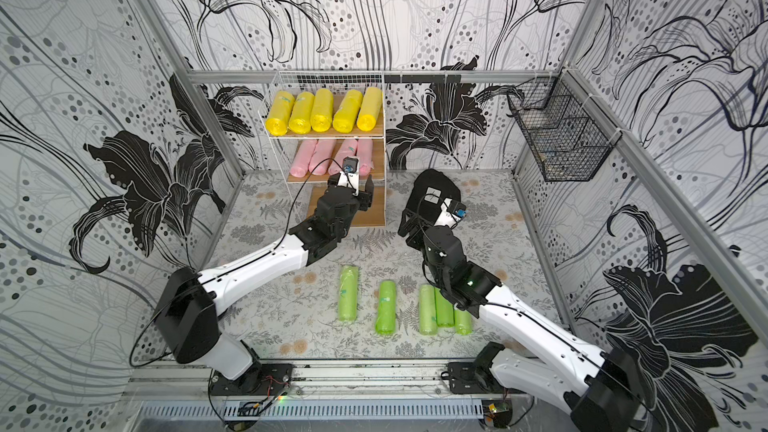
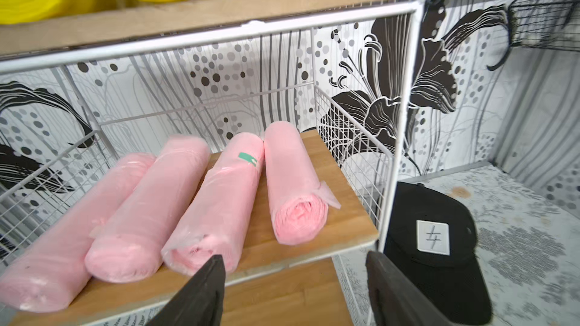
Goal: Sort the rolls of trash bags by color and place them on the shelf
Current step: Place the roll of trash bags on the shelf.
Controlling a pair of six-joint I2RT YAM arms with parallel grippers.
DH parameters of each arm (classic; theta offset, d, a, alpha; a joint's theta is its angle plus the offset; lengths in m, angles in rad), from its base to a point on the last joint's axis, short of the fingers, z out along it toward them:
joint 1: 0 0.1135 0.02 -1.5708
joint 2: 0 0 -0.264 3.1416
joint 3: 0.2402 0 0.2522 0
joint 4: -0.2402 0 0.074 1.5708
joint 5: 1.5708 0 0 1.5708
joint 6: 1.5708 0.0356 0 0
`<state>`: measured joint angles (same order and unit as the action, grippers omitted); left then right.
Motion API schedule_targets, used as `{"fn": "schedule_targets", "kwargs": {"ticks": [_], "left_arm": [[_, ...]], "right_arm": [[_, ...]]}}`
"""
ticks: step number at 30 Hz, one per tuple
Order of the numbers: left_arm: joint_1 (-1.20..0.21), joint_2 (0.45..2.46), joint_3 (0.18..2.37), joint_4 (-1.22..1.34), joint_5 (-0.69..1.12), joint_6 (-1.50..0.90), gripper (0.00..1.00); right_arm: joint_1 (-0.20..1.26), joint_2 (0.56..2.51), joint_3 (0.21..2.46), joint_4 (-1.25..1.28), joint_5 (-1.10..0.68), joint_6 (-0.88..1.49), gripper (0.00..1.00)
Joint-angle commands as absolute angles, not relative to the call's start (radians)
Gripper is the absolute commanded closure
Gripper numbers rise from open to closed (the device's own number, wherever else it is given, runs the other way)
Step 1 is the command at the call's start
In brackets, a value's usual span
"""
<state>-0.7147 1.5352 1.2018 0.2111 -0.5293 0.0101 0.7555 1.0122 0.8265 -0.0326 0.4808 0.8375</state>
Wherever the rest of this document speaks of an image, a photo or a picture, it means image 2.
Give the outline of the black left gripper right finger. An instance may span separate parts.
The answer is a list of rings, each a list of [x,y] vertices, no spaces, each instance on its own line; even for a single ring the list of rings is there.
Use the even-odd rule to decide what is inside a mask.
[[[451,324],[383,253],[367,253],[366,271],[369,300],[377,325]]]

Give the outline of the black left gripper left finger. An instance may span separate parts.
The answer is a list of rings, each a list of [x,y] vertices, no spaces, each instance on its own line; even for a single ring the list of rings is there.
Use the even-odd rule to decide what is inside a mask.
[[[225,281],[223,257],[213,255],[147,325],[220,325]]]

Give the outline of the pink trash bag roll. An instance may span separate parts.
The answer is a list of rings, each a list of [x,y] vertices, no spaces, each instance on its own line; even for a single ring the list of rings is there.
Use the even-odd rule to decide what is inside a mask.
[[[265,170],[273,232],[282,245],[313,240],[326,225],[329,208],[341,208],[321,181],[297,128],[284,121],[264,133]]]
[[[202,138],[170,137],[85,257],[96,279],[137,282],[163,263],[161,250],[193,199],[211,155]]]
[[[209,258],[237,268],[264,164],[264,141],[255,134],[233,137],[205,175],[199,191],[164,245],[165,265],[194,275]]]
[[[36,313],[66,309],[92,277],[85,256],[96,235],[155,161],[155,155],[131,153],[108,170],[4,271],[2,304]]]

